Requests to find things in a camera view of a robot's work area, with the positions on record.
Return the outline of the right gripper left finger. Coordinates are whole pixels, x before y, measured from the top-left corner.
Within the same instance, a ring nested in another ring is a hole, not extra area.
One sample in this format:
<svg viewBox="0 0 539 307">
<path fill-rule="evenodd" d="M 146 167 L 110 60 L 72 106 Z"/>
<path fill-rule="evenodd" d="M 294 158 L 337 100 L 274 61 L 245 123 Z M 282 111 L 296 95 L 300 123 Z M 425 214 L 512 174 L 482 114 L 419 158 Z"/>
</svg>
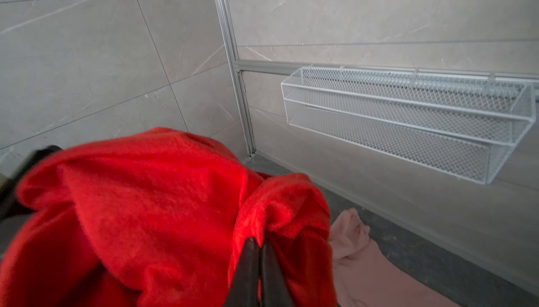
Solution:
<svg viewBox="0 0 539 307">
<path fill-rule="evenodd" d="M 258 307 L 260 247 L 254 238 L 247 238 L 223 307 Z"/>
</svg>

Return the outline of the red cloth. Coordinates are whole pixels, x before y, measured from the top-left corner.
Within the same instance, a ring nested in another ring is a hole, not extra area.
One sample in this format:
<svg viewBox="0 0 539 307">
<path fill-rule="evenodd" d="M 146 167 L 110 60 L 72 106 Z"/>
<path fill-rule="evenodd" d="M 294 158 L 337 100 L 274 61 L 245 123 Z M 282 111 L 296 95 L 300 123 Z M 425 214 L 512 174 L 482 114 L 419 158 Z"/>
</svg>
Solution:
<svg viewBox="0 0 539 307">
<path fill-rule="evenodd" d="M 3 306 L 221 306 L 247 238 L 272 243 L 296 306 L 337 304 L 320 189 L 212 138 L 156 128 L 79 145 L 16 195 L 34 214 L 1 262 Z"/>
</svg>

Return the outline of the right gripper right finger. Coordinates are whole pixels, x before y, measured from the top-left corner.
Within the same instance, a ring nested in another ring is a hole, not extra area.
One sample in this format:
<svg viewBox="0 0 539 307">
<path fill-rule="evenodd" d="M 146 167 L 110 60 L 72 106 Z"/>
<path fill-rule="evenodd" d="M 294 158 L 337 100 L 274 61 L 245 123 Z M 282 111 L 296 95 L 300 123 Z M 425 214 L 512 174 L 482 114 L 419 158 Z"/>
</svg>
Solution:
<svg viewBox="0 0 539 307">
<path fill-rule="evenodd" d="M 262 247 L 260 261 L 261 306 L 294 307 L 279 259 L 269 240 Z"/>
</svg>

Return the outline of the pink cloth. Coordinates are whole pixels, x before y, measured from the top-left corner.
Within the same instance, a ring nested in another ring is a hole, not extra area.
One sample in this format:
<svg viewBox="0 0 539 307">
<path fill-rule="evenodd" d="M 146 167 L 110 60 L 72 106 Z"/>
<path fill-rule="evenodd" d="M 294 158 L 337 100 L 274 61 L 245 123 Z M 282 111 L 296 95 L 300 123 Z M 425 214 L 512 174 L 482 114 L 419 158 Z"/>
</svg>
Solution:
<svg viewBox="0 0 539 307">
<path fill-rule="evenodd" d="M 330 229 L 334 286 L 340 306 L 455 306 L 393 265 L 370 237 L 355 208 Z"/>
</svg>

